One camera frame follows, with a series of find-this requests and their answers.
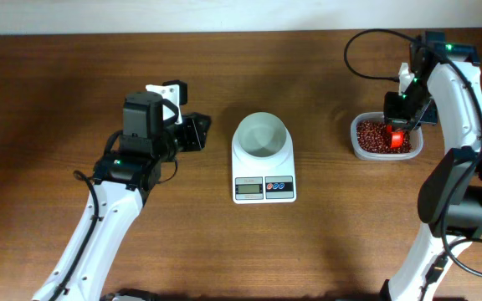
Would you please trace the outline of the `orange measuring scoop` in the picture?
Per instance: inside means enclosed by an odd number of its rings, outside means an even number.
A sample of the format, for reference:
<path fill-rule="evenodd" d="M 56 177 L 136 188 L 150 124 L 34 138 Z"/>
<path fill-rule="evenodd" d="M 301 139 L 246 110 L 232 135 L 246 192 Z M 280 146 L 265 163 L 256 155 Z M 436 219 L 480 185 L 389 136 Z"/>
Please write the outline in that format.
<path fill-rule="evenodd" d="M 386 126 L 388 146 L 390 149 L 396 149 L 403 145 L 404 133 L 399 130 L 394 130 L 391 125 Z"/>

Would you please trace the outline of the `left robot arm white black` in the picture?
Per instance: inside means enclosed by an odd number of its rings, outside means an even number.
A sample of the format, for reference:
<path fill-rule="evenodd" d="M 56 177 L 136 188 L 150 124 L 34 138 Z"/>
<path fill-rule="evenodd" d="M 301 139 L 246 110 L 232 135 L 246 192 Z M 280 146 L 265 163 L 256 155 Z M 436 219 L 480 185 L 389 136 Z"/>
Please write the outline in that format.
<path fill-rule="evenodd" d="M 184 115 L 187 93 L 129 94 L 123 127 L 105 143 L 91 176 L 75 171 L 88 188 L 85 209 L 63 255 L 35 300 L 98 300 L 124 236 L 151 190 L 164 183 L 162 164 L 180 152 L 201 151 L 211 125 L 207 115 Z"/>

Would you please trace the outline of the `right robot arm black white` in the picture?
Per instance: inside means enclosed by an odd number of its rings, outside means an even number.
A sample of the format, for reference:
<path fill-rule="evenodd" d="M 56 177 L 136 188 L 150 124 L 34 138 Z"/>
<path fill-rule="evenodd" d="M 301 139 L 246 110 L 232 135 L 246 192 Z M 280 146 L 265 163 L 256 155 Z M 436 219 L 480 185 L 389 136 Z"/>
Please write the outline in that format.
<path fill-rule="evenodd" d="M 399 90 L 385 96 L 385 121 L 401 130 L 440 124 L 443 159 L 418 193 L 420 230 L 404 264 L 381 290 L 383 300 L 430 300 L 458 256 L 482 244 L 482 91 L 476 48 L 440 32 L 410 40 Z"/>

